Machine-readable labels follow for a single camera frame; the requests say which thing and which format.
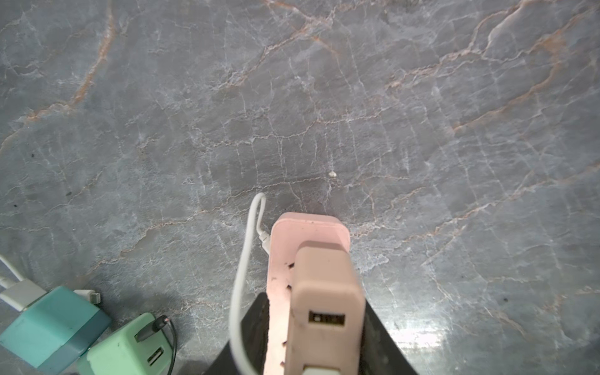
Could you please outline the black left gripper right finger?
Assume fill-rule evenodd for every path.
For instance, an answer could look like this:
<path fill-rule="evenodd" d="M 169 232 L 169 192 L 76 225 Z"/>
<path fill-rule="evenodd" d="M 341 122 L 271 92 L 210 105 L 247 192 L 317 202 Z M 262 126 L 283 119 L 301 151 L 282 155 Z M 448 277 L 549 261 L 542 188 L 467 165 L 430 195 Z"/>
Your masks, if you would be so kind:
<path fill-rule="evenodd" d="M 359 374 L 417 375 L 368 302 L 363 323 Z"/>

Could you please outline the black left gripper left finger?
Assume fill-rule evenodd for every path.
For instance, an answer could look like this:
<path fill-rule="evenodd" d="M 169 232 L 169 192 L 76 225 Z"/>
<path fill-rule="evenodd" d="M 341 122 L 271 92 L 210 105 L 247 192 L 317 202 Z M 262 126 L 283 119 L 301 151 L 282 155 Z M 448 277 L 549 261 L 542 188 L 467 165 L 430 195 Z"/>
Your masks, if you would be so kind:
<path fill-rule="evenodd" d="M 267 355 L 270 303 L 266 292 L 260 293 L 242 319 L 242 340 L 246 354 L 258 374 L 263 373 Z M 231 355 L 230 343 L 226 343 L 217 359 L 205 374 L 239 374 Z"/>

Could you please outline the pink power strip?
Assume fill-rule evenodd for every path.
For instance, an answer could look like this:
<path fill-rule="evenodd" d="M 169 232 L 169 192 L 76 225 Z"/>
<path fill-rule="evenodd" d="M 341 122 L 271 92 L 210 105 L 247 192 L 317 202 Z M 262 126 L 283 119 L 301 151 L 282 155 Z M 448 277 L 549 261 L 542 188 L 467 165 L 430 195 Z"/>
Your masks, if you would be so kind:
<path fill-rule="evenodd" d="M 286 212 L 272 227 L 267 273 L 269 331 L 264 374 L 284 373 L 286 341 L 291 305 L 293 263 L 301 244 L 324 242 L 351 248 L 348 228 L 337 218 L 325 215 Z"/>

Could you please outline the teal USB charger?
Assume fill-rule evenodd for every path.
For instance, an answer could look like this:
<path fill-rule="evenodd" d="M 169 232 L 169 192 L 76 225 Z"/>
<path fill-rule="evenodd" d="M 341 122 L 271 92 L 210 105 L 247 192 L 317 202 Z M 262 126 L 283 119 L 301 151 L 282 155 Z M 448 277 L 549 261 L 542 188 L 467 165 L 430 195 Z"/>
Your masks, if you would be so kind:
<path fill-rule="evenodd" d="M 45 374 L 75 363 L 109 327 L 111 318 L 66 287 L 33 301 L 1 333 L 1 346 Z"/>

